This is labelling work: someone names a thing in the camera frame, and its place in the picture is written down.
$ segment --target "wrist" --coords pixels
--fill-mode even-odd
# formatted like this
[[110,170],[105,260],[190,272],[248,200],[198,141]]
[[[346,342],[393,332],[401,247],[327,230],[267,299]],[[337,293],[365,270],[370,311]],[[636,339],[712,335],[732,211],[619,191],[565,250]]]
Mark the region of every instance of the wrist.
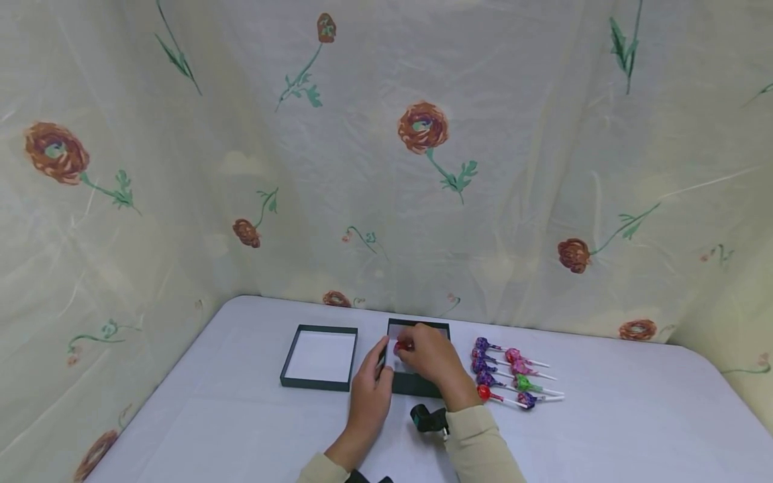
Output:
[[347,426],[325,451],[325,456],[351,473],[362,464],[372,445],[373,438],[366,431]]
[[469,407],[483,404],[478,396],[475,381],[466,372],[443,380],[438,384],[438,389],[443,396],[446,409],[450,413],[457,413]]

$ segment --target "person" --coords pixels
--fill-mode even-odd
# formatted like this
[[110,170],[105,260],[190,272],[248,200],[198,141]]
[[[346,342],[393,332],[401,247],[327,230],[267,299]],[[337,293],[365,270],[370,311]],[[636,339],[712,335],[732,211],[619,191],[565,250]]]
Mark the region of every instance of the person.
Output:
[[[525,483],[451,341],[424,324],[405,328],[397,340],[404,347],[413,346],[412,351],[397,353],[400,360],[433,382],[443,396],[450,431],[445,447],[460,483]],[[378,374],[379,357],[388,341],[386,336],[379,340],[352,380],[346,428],[324,454],[312,458],[298,483],[345,483],[365,460],[392,400],[393,369],[385,366]]]

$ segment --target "left hand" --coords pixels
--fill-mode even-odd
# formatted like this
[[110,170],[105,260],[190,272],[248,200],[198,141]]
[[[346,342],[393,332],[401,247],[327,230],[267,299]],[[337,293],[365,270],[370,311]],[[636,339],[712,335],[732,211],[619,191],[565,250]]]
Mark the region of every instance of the left hand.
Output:
[[325,456],[349,473],[363,462],[373,446],[392,403],[394,371],[389,366],[381,370],[378,367],[379,356],[388,341],[388,337],[382,337],[365,356],[352,380],[352,399],[346,428],[325,452]]

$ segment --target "floral curtain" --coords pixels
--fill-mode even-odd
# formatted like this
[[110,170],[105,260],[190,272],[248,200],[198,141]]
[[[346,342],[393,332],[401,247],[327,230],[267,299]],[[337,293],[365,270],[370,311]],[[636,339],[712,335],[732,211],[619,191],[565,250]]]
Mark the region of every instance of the floral curtain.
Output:
[[83,481],[243,293],[678,343],[773,427],[768,3],[5,10],[0,481]]

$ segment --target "table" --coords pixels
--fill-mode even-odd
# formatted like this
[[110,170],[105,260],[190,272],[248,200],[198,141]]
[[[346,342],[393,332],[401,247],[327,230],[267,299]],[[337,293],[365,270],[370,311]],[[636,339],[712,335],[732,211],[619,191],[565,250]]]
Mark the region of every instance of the table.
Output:
[[[392,317],[241,296],[228,301],[129,424],[88,483],[292,483],[346,422],[348,393],[283,388],[298,324],[357,327],[355,368]],[[530,483],[773,481],[773,438],[700,355],[687,349],[447,321],[463,362],[476,337],[552,365],[567,399],[526,413],[490,402]],[[361,471],[371,481],[453,483],[436,434],[395,395]]]

